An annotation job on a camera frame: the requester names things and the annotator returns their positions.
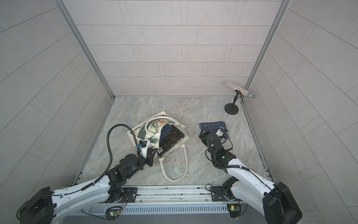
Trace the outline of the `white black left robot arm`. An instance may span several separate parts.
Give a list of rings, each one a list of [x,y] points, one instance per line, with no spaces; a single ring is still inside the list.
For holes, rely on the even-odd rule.
[[[42,188],[18,209],[16,218],[21,224],[53,224],[88,205],[118,202],[124,199],[123,185],[145,165],[153,166],[156,153],[156,148],[141,148],[139,155],[127,155],[102,178],[64,189]]]

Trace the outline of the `floral canvas tote bag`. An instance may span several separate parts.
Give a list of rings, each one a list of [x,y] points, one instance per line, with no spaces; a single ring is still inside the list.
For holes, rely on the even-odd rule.
[[[170,124],[175,125],[181,132],[184,133],[185,137],[180,140],[172,149],[170,149],[163,157],[159,157],[157,154],[155,156],[155,160],[159,161],[159,164],[161,166],[161,171],[165,179],[171,181],[172,183],[179,182],[187,174],[188,171],[188,156],[186,152],[186,146],[185,142],[189,140],[189,137],[186,135],[184,129],[185,126],[178,122],[173,117],[169,116],[165,111],[162,111],[158,113],[157,115],[145,120],[144,122],[140,123],[136,127],[133,128],[132,132],[128,131],[127,134],[129,137],[135,136],[134,140],[131,140],[132,144],[134,146],[139,144],[140,140],[146,140],[148,141],[148,148],[159,148],[159,138],[160,138],[160,132],[164,125]],[[167,158],[170,154],[172,154],[174,151],[178,149],[183,149],[184,151],[184,159],[185,159],[185,171],[184,174],[178,178],[178,179],[171,179],[167,176],[165,169],[164,169],[164,159]]]

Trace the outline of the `stack of dark blue books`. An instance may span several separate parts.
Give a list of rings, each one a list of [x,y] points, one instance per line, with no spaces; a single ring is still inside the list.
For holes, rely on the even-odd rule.
[[[164,141],[165,138],[171,133],[171,131],[172,131],[172,125],[170,124],[164,125],[160,132],[159,142]]]

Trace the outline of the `black book with barcode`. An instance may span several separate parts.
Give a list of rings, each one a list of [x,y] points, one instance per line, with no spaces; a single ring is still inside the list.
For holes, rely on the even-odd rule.
[[[185,137],[184,133],[181,132],[175,125],[172,125],[171,133],[165,138],[164,141],[159,142],[157,155],[159,157],[163,157],[170,149],[172,149],[184,137]]]

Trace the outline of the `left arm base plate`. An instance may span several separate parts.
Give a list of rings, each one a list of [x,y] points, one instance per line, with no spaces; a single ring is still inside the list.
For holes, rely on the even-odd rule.
[[[134,203],[137,197],[137,187],[124,187],[113,193],[112,203]]]

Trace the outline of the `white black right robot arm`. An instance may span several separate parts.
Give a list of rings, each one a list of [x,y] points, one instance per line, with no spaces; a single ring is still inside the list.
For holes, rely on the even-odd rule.
[[[261,213],[268,224],[297,224],[303,214],[290,189],[269,181],[245,166],[226,150],[216,132],[202,131],[200,140],[210,153],[215,168],[231,177],[223,184],[229,200],[240,199]]]

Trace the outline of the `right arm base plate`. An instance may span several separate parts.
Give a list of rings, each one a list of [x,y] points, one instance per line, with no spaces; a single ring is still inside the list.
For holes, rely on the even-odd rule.
[[[229,202],[232,200],[228,193],[228,190],[223,186],[212,186],[208,187],[213,202]]]

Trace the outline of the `dark blue book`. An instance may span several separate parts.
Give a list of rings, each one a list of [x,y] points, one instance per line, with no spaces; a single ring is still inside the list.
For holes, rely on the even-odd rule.
[[[202,130],[214,132],[219,128],[225,129],[226,124],[224,121],[217,121],[217,122],[202,122],[199,123],[199,127]]]

